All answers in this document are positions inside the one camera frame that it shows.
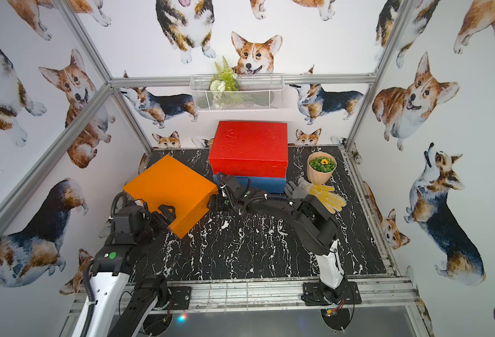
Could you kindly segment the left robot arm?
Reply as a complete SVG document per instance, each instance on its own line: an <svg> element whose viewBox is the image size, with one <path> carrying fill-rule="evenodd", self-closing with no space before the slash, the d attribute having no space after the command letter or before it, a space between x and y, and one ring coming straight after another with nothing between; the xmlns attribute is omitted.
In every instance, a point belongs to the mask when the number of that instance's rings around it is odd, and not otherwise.
<svg viewBox="0 0 495 337"><path fill-rule="evenodd" d="M175 219L175 208L168 205L149 211L145 204L129 202L111 211L110 235L83 272L87 298L73 336L136 336L152 309L170 303L172 295L165 278L146 277L136 283L128 306L118 321L113 321L132 268Z"/></svg>

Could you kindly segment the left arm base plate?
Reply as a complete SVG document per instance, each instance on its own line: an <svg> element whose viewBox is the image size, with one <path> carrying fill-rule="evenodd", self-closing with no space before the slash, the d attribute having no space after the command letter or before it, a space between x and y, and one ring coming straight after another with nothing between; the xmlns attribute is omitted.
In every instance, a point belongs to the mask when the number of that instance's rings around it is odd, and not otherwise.
<svg viewBox="0 0 495 337"><path fill-rule="evenodd" d="M192 288L190 286L172 286L168 289L166 310L188 310L191 301Z"/></svg>

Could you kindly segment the red shoebox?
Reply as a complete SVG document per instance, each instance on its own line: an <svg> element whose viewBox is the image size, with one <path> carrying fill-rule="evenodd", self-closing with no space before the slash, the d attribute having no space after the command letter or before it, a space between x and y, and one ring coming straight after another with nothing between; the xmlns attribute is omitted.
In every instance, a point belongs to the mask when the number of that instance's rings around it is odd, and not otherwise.
<svg viewBox="0 0 495 337"><path fill-rule="evenodd" d="M221 121L209 163L214 174L285 178L288 126L277 122Z"/></svg>

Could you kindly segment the blue shoebox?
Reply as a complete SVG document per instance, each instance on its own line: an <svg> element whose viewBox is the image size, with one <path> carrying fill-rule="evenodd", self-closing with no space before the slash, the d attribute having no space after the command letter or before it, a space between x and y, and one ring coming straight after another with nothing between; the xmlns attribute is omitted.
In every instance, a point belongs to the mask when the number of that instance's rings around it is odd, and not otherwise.
<svg viewBox="0 0 495 337"><path fill-rule="evenodd" d="M237 183L242 186L240 189L245 192L248 188L258 188L266 191L269 194L283 194L286 178L269 178L269 177L254 177L254 176L233 176Z"/></svg>

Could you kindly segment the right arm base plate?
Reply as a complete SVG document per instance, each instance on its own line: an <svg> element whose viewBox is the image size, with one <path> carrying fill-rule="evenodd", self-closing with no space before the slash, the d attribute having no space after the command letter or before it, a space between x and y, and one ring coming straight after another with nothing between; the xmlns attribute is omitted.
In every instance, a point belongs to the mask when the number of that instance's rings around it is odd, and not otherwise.
<svg viewBox="0 0 495 337"><path fill-rule="evenodd" d="M342 281L337 289L332 289L321 282L304 283L301 299L307 306L333 306L340 303L359 305L361 295L356 282Z"/></svg>

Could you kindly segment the orange shoebox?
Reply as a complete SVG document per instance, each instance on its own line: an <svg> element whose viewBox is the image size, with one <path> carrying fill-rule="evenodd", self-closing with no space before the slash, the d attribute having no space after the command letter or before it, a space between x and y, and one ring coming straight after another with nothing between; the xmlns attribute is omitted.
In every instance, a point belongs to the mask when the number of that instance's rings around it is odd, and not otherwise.
<svg viewBox="0 0 495 337"><path fill-rule="evenodd" d="M209 212L208 202L217 186L170 155L164 156L124 186L133 199L144 200L150 211L173 206L176 219L168 229L183 239Z"/></svg>

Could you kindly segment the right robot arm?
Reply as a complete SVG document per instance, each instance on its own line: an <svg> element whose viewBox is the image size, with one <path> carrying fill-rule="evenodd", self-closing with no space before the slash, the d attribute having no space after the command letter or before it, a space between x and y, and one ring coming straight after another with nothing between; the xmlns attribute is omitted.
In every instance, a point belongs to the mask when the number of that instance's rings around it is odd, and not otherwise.
<svg viewBox="0 0 495 337"><path fill-rule="evenodd" d="M308 306L344 305L346 296L352 298L354 290L338 256L336 217L315 196L300 197L296 185L285 195L277 195L253 187L250 178L246 181L246 185L242 185L235 176L217 173L217 185L225 197L221 204L240 216L273 216L291 225L302 246L315 255L319 266L321 284L314 292L305 292L302 300Z"/></svg>

